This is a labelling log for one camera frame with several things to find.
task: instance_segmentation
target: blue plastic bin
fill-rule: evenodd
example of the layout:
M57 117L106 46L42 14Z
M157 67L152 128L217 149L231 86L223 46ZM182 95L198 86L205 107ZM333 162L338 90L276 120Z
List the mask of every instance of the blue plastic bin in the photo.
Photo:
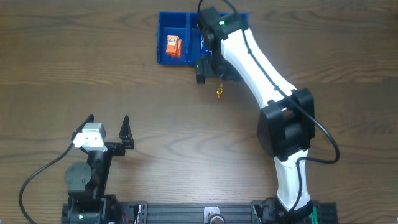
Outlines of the blue plastic bin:
M248 21L246 13L242 13L241 16ZM197 13L195 12L159 12L159 25L156 35L156 55L159 64L195 65L196 60L210 54L197 27ZM172 58L166 54L168 35L177 35L182 39L181 58Z

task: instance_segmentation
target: blue tray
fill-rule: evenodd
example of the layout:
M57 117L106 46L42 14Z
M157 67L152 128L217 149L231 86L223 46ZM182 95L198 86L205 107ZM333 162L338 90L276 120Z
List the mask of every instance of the blue tray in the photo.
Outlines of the blue tray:
M242 13L248 21L248 14ZM195 61L204 55L210 55L210 50L204 45L203 36L197 27L195 12L159 12L157 28L157 63L162 65L195 65ZM182 55L172 58L166 54L168 35L177 35L182 39Z

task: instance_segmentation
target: orange object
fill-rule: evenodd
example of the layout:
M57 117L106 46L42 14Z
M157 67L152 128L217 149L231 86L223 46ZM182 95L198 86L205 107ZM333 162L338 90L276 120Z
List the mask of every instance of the orange object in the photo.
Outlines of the orange object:
M168 35L166 54L171 57L180 58L181 50L182 50L182 40L178 36Z

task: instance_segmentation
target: small yellow object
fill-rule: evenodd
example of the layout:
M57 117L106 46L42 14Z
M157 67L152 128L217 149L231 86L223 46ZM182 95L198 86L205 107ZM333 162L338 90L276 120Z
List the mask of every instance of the small yellow object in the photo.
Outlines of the small yellow object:
M217 89L217 99L221 99L221 94L223 94L223 84L220 84L220 87Z

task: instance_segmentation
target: wooden tabletop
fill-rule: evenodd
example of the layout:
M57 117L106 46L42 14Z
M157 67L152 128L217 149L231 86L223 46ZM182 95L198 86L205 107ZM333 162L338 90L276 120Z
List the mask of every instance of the wooden tabletop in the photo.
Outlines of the wooden tabletop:
M244 82L198 85L192 67L157 63L159 11L197 0L0 2L0 220L27 223L23 182L58 157L93 113L108 141L125 114L136 148L115 157L107 194L120 201L250 202L277 192L262 150L259 108ZM229 11L221 1L205 1ZM398 3L396 0L245 0L249 25L275 68L309 88L315 114L341 148L339 163L307 163L313 200L336 202L341 223L398 216ZM317 131L309 154L332 158ZM74 149L27 186L38 223L59 223Z

